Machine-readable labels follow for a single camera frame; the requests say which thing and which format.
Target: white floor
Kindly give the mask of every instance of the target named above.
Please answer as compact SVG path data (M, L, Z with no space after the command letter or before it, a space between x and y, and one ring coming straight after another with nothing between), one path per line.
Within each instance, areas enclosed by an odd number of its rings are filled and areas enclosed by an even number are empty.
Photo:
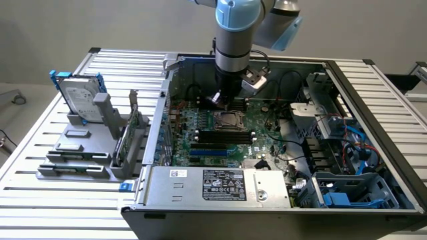
M27 103L15 105L12 102L0 102L0 129L6 131L12 141L20 144L27 132L59 92L54 84L0 83L0 94L14 89L20 89L27 98ZM0 152L0 167L7 159L8 156Z

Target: power supply label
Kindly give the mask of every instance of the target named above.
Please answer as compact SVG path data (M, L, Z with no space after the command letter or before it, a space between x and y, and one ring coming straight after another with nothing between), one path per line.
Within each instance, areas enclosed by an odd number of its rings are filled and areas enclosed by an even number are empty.
M203 199L207 201L246 201L244 171L203 170Z

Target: aluminum slatted platform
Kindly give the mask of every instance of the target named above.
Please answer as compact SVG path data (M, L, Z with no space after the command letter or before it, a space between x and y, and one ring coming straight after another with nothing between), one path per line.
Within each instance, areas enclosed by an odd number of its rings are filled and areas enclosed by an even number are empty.
M75 74L103 73L111 102L123 114L131 111L130 89L138 89L142 114L152 119L164 80L164 57L166 54L158 52L102 49L87 55ZM414 109L397 97L375 67L360 60L334 60L427 182L427 131L419 116L411 115ZM135 240L118 211L118 204L132 199L134 193L119 193L119 183L40 181L35 176L67 126L67 112L68 107L58 94L0 169L0 239ZM138 159L135 174L140 172L143 156ZM426 239L423 234L427 228L382 239L421 240Z

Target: metal frame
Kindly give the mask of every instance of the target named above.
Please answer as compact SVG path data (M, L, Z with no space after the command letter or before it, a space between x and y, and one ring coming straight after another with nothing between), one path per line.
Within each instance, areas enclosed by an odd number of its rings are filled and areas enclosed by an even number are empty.
M112 95L112 104L120 112L124 108L127 111L130 109L126 98L128 97L128 90L140 89L138 100L142 112L148 114L152 120L154 109L158 104L156 99L162 89L162 84L158 83L162 83L166 79L166 76L162 75L164 58L166 54L159 52L102 49L99 53L90 53L86 56L75 74L108 72L106 85ZM312 63L327 60L336 61L338 67L347 75L351 83L367 79L376 83L380 81L374 72L355 72L355 69L367 68L362 60L287 58L282 56L272 58L292 59L295 62L304 60ZM387 98L380 99L393 100L390 99L394 96L393 93L382 93ZM362 98L380 95L378 92L362 90L358 90L358 94ZM367 99L370 101L366 99L363 101L368 107L368 103L382 104L382 106L391 104L386 101L376 101L374 98ZM34 176L38 166L43 162L40 158L43 158L47 149L51 149L51 144L55 144L58 134L63 132L67 125L68 120L66 113L63 113L66 109L67 106L64 106L59 94L3 168L0 168L0 226L3 226L0 227L0 239L135 240L136 236L118 211L118 205L134 200L134 193L119 193L118 183L39 181ZM387 118L383 117L380 110L376 108L375 111L374 116L379 123L382 125L387 124L385 122ZM417 119L410 118L410 116L405 118L405 121L418 123ZM411 239L411 236L417 235L399 236L399 238Z

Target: green circuit board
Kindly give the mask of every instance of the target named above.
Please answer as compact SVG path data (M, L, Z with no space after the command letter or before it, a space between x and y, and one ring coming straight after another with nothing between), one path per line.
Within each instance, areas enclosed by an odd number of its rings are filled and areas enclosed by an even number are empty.
M278 150L283 144L272 140L267 135L264 127L267 113L262 112L262 107L267 107L263 101L251 101L246 111L232 111L242 114L243 128L240 131L255 132L256 141L252 144L227 144L227 156L199 156L199 162L191 162L191 144L196 144L195 130L202 131L220 131L215 126L215 112L216 110L202 110L195 107L192 102L176 111L175 124L175 142L174 142L174 166L218 166L218 167L239 167L242 161L246 159L256 159L260 154L271 155L271 146ZM279 131L268 131L270 135L282 139Z

